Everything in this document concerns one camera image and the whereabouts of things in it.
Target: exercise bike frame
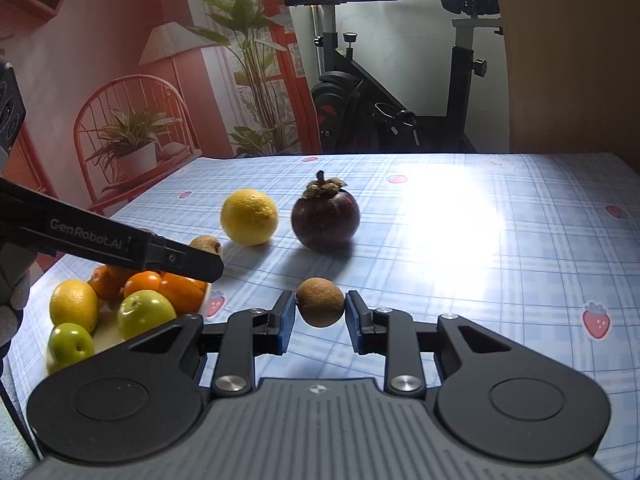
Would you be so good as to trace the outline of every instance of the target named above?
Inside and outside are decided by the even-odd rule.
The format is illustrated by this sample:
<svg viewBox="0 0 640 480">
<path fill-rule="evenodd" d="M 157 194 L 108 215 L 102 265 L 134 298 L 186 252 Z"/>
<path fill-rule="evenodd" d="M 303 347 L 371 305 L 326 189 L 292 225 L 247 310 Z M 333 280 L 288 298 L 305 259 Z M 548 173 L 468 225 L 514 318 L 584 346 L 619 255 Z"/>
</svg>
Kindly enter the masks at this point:
<svg viewBox="0 0 640 480">
<path fill-rule="evenodd" d="M 350 2 L 380 2 L 399 0 L 285 0 L 287 6 L 319 6 L 321 9 L 322 34 L 316 39 L 316 46 L 322 50 L 319 56 L 321 64 L 320 81 L 339 84 L 344 81 L 342 74 L 353 77 L 351 93 L 336 135 L 324 132 L 321 128 L 321 145 L 324 153 L 343 153 L 353 145 L 354 138 L 359 151 L 366 146 L 368 151 L 379 150 L 379 135 L 375 132 L 363 132 L 361 124 L 357 124 L 355 111 L 365 102 L 374 105 L 384 103 L 393 106 L 405 115 L 414 116 L 396 99 L 376 78 L 361 67 L 353 59 L 351 45 L 343 52 L 338 48 L 338 31 L 335 19 L 335 7 Z M 452 20 L 456 29 L 456 43 L 452 48 L 451 70 L 449 77 L 449 95 L 447 98 L 447 114 L 445 116 L 414 116 L 417 127 L 413 138 L 405 136 L 407 142 L 393 151 L 397 152 L 456 152 L 460 142 L 466 148 L 475 151 L 465 135 L 466 114 L 471 90 L 471 76 L 475 72 L 484 76 L 486 62 L 474 61 L 473 38 L 476 28 L 496 28 L 502 33 L 500 18 L 462 18 Z"/>
</svg>

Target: yellow lemon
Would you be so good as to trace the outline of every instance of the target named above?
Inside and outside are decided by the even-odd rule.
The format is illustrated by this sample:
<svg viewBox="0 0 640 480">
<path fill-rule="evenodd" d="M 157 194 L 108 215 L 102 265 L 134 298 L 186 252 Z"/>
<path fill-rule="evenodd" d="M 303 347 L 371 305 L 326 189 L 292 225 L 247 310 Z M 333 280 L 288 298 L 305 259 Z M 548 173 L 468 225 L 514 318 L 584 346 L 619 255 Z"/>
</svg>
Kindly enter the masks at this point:
<svg viewBox="0 0 640 480">
<path fill-rule="evenodd" d="M 49 315 L 53 326 L 76 323 L 91 333 L 98 323 L 100 303 L 98 296 L 88 283 L 66 280 L 60 283 L 51 295 Z"/>
<path fill-rule="evenodd" d="M 278 209 L 271 198 L 255 189 L 239 189 L 226 197 L 220 223 L 242 245 L 265 243 L 278 227 Z"/>
</svg>

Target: purple fruit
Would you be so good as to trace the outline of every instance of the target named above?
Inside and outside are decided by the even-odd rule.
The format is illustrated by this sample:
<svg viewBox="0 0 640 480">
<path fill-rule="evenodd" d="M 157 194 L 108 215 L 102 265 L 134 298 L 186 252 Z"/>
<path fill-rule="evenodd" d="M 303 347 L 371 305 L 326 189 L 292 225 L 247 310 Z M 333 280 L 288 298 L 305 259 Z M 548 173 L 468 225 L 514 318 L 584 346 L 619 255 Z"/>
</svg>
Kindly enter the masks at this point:
<svg viewBox="0 0 640 480">
<path fill-rule="evenodd" d="M 291 226 L 300 243 L 313 251 L 326 252 L 346 246 L 360 225 L 360 208 L 339 178 L 317 180 L 306 186 L 291 212 Z"/>
</svg>

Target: kiwi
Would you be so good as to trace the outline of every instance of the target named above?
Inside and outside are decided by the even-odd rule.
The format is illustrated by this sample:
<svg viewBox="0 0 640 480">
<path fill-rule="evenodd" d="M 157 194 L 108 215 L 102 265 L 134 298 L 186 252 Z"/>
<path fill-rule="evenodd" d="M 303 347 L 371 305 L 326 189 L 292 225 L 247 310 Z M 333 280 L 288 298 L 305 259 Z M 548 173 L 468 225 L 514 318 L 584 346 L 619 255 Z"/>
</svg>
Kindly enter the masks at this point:
<svg viewBox="0 0 640 480">
<path fill-rule="evenodd" d="M 324 278 L 309 278 L 296 291 L 296 305 L 305 322 L 325 328 L 338 321 L 344 313 L 342 291 Z"/>
<path fill-rule="evenodd" d="M 215 236 L 198 236 L 189 243 L 191 247 L 195 247 L 201 251 L 207 251 L 207 253 L 214 253 L 222 258 L 222 244 Z"/>
</svg>

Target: smartphone camera lens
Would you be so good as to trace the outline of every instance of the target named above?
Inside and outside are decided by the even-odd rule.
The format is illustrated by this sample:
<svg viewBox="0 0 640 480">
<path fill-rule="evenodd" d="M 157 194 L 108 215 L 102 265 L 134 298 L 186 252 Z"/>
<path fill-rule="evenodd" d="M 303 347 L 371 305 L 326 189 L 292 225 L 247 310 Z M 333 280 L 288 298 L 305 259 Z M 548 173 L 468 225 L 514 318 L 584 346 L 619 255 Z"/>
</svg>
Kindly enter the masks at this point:
<svg viewBox="0 0 640 480">
<path fill-rule="evenodd" d="M 20 116 L 18 114 L 14 115 L 14 118 L 11 119 L 11 122 L 9 123 L 9 127 L 7 128 L 6 131 L 6 138 L 11 140 L 14 138 L 14 135 L 17 133 L 18 130 L 18 121 L 20 120 Z"/>
<path fill-rule="evenodd" d="M 6 128 L 9 117 L 11 117 L 11 113 L 14 111 L 14 105 L 15 97 L 11 96 L 6 100 L 2 110 L 0 110 L 0 132 Z"/>
</svg>

